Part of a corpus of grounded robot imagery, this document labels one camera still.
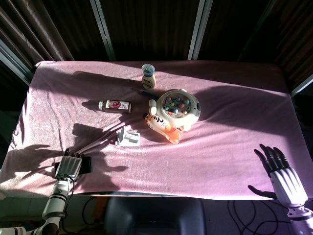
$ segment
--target black phone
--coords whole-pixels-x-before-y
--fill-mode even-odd
[[[55,164],[55,170],[57,170],[60,163]],[[79,175],[87,174],[92,172],[92,161],[91,157],[84,157],[82,158],[82,166],[79,170]]]

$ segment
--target small bottle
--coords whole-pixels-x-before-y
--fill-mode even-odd
[[[155,67],[145,64],[141,67],[143,72],[142,85],[146,90],[152,90],[156,86]]]
[[[107,113],[130,114],[132,111],[131,102],[120,100],[100,101],[98,107]]]
[[[171,125],[163,120],[161,117],[156,115],[144,114],[143,118],[147,121],[148,126],[163,135],[166,139],[168,139],[173,144],[178,144],[182,138],[182,132],[177,129],[171,127]]]

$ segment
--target robotic arm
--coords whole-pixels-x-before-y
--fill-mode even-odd
[[[26,232],[23,227],[0,229],[0,235],[58,235],[61,218],[65,218],[68,205],[68,192],[74,187],[82,164],[83,154],[74,154],[66,149],[64,156],[56,170],[58,180],[53,187],[42,214],[45,224]]]
[[[304,207],[308,196],[285,155],[278,148],[260,145],[265,156],[258,150],[255,154],[260,158],[265,171],[270,177],[274,192],[260,191],[249,185],[248,188],[257,195],[278,199],[289,208],[288,218],[299,235],[313,235],[313,211]]]

